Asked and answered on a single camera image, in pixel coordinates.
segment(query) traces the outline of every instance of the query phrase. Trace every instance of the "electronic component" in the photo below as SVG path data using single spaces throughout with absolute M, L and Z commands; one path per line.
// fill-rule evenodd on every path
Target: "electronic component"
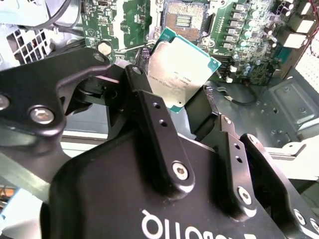
M 109 41 L 101 41 L 98 44 L 98 51 L 101 52 L 103 55 L 108 56 L 112 52 L 112 45 Z
M 230 71 L 230 72 L 236 72 L 236 71 L 237 71 L 237 67 L 230 66 L 230 67 L 229 67 L 229 71 Z
M 264 28 L 264 33 L 266 33 L 267 35 L 272 35 L 273 34 L 273 31 L 270 29 L 270 28 L 268 28 L 268 27 L 265 27 Z
M 249 64 L 249 63 L 246 64 L 246 65 L 244 66 L 244 69 L 245 69 L 245 71 L 250 71 L 250 69 L 251 69 L 250 64 Z
M 232 45 L 231 45 L 230 43 L 227 43 L 227 42 L 224 42 L 224 43 L 223 43 L 223 47 L 224 47 L 224 48 L 231 48 L 231 46 L 232 46 Z
M 245 13 L 242 13 L 242 12 L 233 12 L 231 14 L 231 16 L 234 18 L 234 19 L 242 19 L 244 16 L 245 16 Z
M 169 27 L 189 41 L 198 41 L 209 5 L 199 2 L 167 0 L 163 11 L 163 29 Z
M 249 37 L 251 37 L 251 31 L 250 30 L 244 30 L 243 31 L 243 35 L 244 35 L 244 37 L 249 38 Z
M 268 43 L 271 46 L 271 48 L 275 48 L 277 46 L 277 43 L 274 40 L 272 40 L 272 39 L 269 39 Z
M 291 29 L 298 33 L 308 33 L 313 24 L 313 20 L 305 20 L 299 16 L 292 16 L 288 22 Z
M 259 17 L 259 12 L 257 10 L 251 10 L 250 11 L 250 15 L 253 17 L 253 18 L 257 18 Z
M 294 8 L 294 5 L 292 3 L 285 3 L 285 7 L 288 8 L 290 11 Z
M 245 46 L 247 46 L 247 42 L 245 40 L 241 40 L 241 41 L 239 41 L 239 46 L 245 47 Z
M 251 37 L 253 37 L 253 38 L 258 37 L 258 33 L 257 33 L 257 32 L 255 32 L 255 31 L 254 31 L 254 32 L 252 32 L 252 33 L 251 33 Z
M 242 24 L 241 21 L 230 21 L 229 22 L 229 26 L 231 26 L 231 27 L 240 27 L 241 24 Z
M 248 8 L 247 4 L 235 3 L 235 10 L 236 11 L 245 11 L 247 8 Z
M 237 52 L 234 52 L 233 55 L 232 55 L 232 57 L 233 57 L 233 59 L 236 60 L 236 61 L 239 59 L 239 55 L 238 55 Z
M 290 9 L 284 6 L 281 10 L 281 14 L 284 16 L 290 16 L 291 14 Z
M 256 26 L 257 24 L 256 24 L 256 21 L 254 21 L 254 20 L 248 20 L 248 21 L 247 21 L 247 25 L 250 26 L 250 27 L 254 27 L 254 26 Z
M 238 32 L 239 32 L 239 29 L 236 29 L 236 28 L 229 28 L 229 29 L 227 29 L 227 33 L 228 33 L 228 34 L 231 34 L 231 35 L 238 34 Z
M 235 41 L 235 37 L 234 36 L 225 36 L 225 41 L 230 41 L 230 42 L 233 42 L 233 41 Z
M 230 78 L 229 76 L 226 76 L 225 81 L 226 83 L 233 83 L 234 79 Z
M 221 65 L 199 47 L 166 28 L 151 52 L 149 83 L 178 113 Z
M 284 29 L 279 32 L 277 38 L 284 47 L 300 48 L 307 36 L 303 34 L 292 33 L 287 29 Z
M 98 6 L 109 6 L 109 3 L 105 0 L 97 1 Z

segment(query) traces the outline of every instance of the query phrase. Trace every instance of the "cpu processor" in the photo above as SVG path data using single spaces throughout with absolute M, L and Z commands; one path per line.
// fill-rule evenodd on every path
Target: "cpu processor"
M 153 93 L 178 113 L 220 65 L 202 49 L 166 28 L 151 50 L 148 80 Z

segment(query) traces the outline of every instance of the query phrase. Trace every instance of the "green circuit board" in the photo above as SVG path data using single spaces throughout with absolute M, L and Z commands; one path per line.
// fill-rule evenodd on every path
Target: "green circuit board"
M 279 0 L 84 0 L 82 22 L 86 45 L 109 42 L 112 62 L 134 63 L 138 49 L 154 45 L 169 27 L 222 62 L 222 77 L 214 74 L 211 80 L 225 81 L 231 73 L 234 83 L 265 85 L 291 52 L 270 41 L 277 41 L 298 4 L 286 16 L 278 12 L 287 6 Z M 230 72 L 234 61 L 236 71 Z
M 108 41 L 113 49 L 108 56 L 112 62 L 116 58 L 134 61 L 136 49 L 147 42 L 148 26 L 152 20 L 149 16 L 149 2 L 86 0 L 82 6 L 87 47 L 97 48 L 101 41 Z

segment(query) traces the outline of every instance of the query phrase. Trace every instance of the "ventilation grille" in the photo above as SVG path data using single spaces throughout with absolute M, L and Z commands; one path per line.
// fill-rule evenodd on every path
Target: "ventilation grille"
M 7 37 L 16 60 L 21 65 L 43 59 L 46 55 L 48 40 L 45 30 L 17 30 Z
M 296 70 L 319 93 L 319 34 L 312 41 L 313 55 L 308 47 L 296 66 Z

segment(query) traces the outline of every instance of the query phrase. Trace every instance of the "motherboard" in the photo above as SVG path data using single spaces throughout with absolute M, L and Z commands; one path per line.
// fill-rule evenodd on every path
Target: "motherboard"
M 168 27 L 222 63 L 210 80 L 255 85 L 268 83 L 315 22 L 297 0 L 84 0 L 82 10 L 87 47 L 112 62 L 135 63 Z

